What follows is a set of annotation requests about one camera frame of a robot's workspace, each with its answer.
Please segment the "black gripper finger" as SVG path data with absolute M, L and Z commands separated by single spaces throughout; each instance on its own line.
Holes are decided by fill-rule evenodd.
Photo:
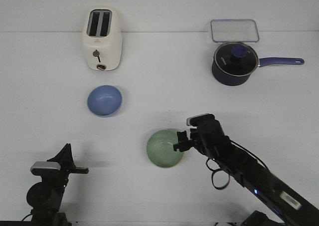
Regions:
M 73 174 L 88 174 L 89 169 L 88 168 L 74 168 L 72 169 Z
M 178 138 L 178 142 L 179 143 L 185 143 L 185 142 L 189 142 L 190 139 L 187 136 L 187 132 L 186 131 L 178 131 L 177 132 L 177 138 Z
M 183 141 L 183 142 L 178 142 L 177 144 L 173 145 L 173 150 L 175 152 L 185 152 L 190 150 L 190 148 L 193 147 L 193 143 L 191 141 Z
M 56 156 L 47 161 L 56 162 L 60 166 L 74 166 L 71 144 L 67 143 Z

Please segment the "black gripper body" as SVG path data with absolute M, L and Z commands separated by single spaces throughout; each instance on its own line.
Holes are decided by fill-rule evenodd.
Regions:
M 231 141 L 218 120 L 205 120 L 191 129 L 193 147 L 210 159 L 226 157 L 231 153 Z
M 72 159 L 60 159 L 55 160 L 54 162 L 58 163 L 60 166 L 60 170 L 56 173 L 56 185 L 67 186 L 69 182 L 69 174 L 75 168 L 74 161 Z

